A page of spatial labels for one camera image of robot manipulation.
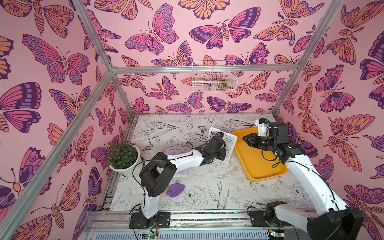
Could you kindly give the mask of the clear acrylic menu holder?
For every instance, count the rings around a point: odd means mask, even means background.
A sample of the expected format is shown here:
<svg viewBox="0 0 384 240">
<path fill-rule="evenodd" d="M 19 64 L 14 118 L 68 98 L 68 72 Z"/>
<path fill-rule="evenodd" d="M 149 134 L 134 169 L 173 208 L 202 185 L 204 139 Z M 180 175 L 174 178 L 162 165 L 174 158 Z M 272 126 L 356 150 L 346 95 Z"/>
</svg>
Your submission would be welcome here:
<svg viewBox="0 0 384 240">
<path fill-rule="evenodd" d="M 211 139 L 216 139 L 219 141 L 219 155 L 216 160 L 220 160 L 225 164 L 229 163 L 238 137 L 217 128 L 211 127 L 209 129 L 208 140 Z"/>
</svg>

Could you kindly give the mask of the old menu sheet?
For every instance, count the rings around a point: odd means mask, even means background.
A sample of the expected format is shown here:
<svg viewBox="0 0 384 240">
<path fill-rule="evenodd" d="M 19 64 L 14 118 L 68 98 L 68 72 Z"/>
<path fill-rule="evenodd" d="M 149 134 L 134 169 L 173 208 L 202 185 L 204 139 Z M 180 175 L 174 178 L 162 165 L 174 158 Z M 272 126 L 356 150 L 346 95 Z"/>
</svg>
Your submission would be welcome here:
<svg viewBox="0 0 384 240">
<path fill-rule="evenodd" d="M 180 155 L 180 154 L 186 154 L 186 153 L 189 153 L 191 151 L 192 150 L 190 148 L 188 148 L 188 147 L 173 147 L 173 148 L 168 148 L 167 155 L 176 156 L 176 155 Z M 173 176 L 173 179 L 185 178 L 187 176 L 187 174 L 188 174 L 188 169 L 184 169 L 182 171 L 178 171 Z"/>
</svg>

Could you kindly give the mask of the new menu sheet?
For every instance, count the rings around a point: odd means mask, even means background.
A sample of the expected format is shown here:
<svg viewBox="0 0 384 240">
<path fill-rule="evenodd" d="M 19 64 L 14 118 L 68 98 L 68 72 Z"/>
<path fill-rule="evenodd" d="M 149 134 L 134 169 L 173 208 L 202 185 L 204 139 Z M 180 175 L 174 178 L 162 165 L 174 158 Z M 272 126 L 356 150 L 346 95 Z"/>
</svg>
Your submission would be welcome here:
<svg viewBox="0 0 384 240">
<path fill-rule="evenodd" d="M 211 127 L 209 129 L 208 139 L 211 139 L 213 136 L 217 136 L 217 132 L 225 133 L 222 130 L 219 130 L 217 128 Z M 223 139 L 225 144 L 226 144 L 226 146 L 225 146 L 226 156 L 225 156 L 225 158 L 219 157 L 219 160 L 223 161 L 224 163 L 228 163 L 230 161 L 230 158 L 231 158 L 231 155 L 232 155 L 233 150 L 235 148 L 235 145 L 236 145 L 238 137 L 233 135 L 233 134 L 230 134 L 230 133 L 225 133 L 225 137 L 221 138 L 221 139 Z"/>
</svg>

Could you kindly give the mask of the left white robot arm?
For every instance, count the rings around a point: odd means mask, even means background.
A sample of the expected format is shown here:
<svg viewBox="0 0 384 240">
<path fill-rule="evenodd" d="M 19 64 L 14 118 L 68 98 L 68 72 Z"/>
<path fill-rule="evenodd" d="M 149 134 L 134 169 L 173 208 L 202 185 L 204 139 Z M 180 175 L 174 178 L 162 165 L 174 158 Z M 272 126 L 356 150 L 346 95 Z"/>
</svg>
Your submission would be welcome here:
<svg viewBox="0 0 384 240">
<path fill-rule="evenodd" d="M 160 222 L 160 195 L 166 191 L 175 174 L 211 164 L 215 159 L 224 161 L 226 158 L 226 143 L 218 136 L 211 137 L 197 147 L 189 142 L 186 145 L 191 149 L 190 152 L 179 155 L 158 152 L 152 159 L 142 160 L 146 165 L 139 172 L 139 177 L 133 175 L 133 178 L 143 189 L 144 201 L 141 205 L 132 207 L 130 229 L 148 229 Z"/>
</svg>

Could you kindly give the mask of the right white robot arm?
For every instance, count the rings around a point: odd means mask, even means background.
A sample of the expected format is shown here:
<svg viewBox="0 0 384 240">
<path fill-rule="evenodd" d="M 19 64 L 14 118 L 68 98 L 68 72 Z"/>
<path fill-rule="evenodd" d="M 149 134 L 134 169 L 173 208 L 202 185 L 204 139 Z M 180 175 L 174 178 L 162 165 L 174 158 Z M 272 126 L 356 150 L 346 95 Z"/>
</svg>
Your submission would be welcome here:
<svg viewBox="0 0 384 240">
<path fill-rule="evenodd" d="M 310 197 L 314 213 L 296 209 L 284 202 L 268 203 L 264 218 L 269 226 L 288 223 L 306 232 L 312 240 L 355 240 L 364 220 L 358 209 L 348 207 L 318 174 L 306 151 L 288 138 L 288 126 L 283 122 L 256 120 L 257 133 L 243 141 L 261 152 L 272 152 L 299 180 Z"/>
</svg>

